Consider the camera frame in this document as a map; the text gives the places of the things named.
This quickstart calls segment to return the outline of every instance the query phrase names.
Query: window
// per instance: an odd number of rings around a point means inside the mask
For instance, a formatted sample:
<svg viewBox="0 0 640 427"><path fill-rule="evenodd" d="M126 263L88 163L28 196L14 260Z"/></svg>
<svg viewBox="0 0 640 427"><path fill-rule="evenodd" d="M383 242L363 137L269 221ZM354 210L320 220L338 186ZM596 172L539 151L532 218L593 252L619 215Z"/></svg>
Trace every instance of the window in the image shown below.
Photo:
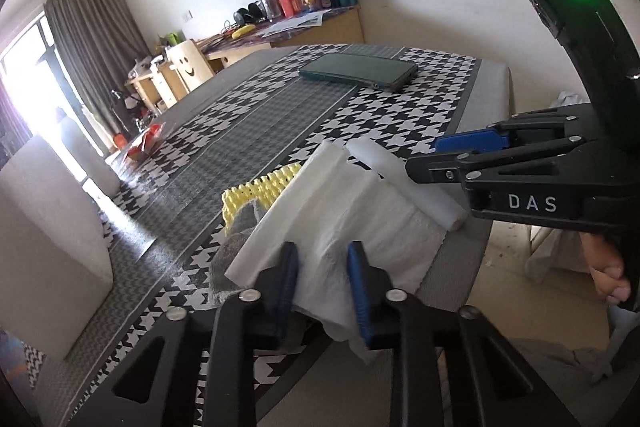
<svg viewBox="0 0 640 427"><path fill-rule="evenodd" d="M56 126L58 108L75 120L100 155L108 152L88 121L84 103L56 49L41 14L0 60L5 85L30 129L45 136Z"/></svg>

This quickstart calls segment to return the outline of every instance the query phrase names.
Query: blue gripper pad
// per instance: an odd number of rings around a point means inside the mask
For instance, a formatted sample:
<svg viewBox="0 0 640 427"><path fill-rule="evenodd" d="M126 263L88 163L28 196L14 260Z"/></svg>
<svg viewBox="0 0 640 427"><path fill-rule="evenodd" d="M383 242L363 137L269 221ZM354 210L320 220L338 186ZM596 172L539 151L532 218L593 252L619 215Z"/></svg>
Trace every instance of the blue gripper pad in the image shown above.
<svg viewBox="0 0 640 427"><path fill-rule="evenodd" d="M495 129L482 129L441 136L436 140L436 152L476 151L492 152L507 149L509 138L499 134Z"/></svg>
<svg viewBox="0 0 640 427"><path fill-rule="evenodd" d="M360 328L360 336L363 338L365 344L369 346L372 335L371 306L365 288L362 265L360 264L358 253L353 243L349 245L347 251L347 273L351 283L351 294L353 295L353 304L356 310L356 318L358 319L358 327Z"/></svg>
<svg viewBox="0 0 640 427"><path fill-rule="evenodd" d="M298 248L295 244L289 242L285 243L285 247L289 247L289 251L287 251L287 257L284 260L286 267L276 312L276 335L281 340L287 334L289 314L293 304L293 295L296 293L296 282L298 281Z"/></svg>

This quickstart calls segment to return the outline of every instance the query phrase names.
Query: white chair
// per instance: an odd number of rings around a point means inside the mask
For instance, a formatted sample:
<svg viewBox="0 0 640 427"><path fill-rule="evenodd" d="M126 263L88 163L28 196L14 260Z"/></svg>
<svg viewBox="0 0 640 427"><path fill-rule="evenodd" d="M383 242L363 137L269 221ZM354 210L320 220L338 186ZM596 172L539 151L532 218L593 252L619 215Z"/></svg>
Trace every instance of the white chair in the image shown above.
<svg viewBox="0 0 640 427"><path fill-rule="evenodd" d="M31 138L0 171L0 326L62 359L113 285L98 208Z"/></svg>

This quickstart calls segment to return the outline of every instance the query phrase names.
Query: yellow sponge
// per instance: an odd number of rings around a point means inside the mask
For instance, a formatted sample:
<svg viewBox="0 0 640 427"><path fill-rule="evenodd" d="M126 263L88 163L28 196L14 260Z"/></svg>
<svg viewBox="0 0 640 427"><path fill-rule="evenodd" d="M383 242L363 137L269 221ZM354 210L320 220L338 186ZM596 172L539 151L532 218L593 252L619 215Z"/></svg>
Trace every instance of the yellow sponge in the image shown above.
<svg viewBox="0 0 640 427"><path fill-rule="evenodd" d="M225 233L229 232L238 210L247 201L257 198L260 204L269 210L300 169L302 169L302 165L291 163L277 171L261 176L260 179L256 178L247 184L225 190L222 194L222 217L225 218Z"/></svg>

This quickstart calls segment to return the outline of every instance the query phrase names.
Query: gray tablecloth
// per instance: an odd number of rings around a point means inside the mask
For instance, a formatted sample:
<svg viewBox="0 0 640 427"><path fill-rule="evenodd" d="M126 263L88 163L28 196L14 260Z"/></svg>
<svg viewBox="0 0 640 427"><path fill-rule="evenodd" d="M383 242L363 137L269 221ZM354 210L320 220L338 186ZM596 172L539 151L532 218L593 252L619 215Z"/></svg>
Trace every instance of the gray tablecloth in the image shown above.
<svg viewBox="0 0 640 427"><path fill-rule="evenodd" d="M399 94L298 77L302 65L328 52L412 60L420 73ZM71 353L42 363L42 355L28 349L44 425L63 425L168 306L207 308L207 268L219 246L224 189L304 161L324 138L366 135L404 158L427 152L445 132L503 120L509 105L504 65L417 48L281 48L256 52L217 74L162 115L171 137L114 198L119 214L105 213L114 288ZM447 190L462 200L459 188ZM489 231L490 223L469 219L448 234L418 295L444 309L463 304ZM256 376L262 416L282 398L287 378L301 375L287 371L277 378L270 375L273 364L257 360L258 366L265 366L265 378Z"/></svg>

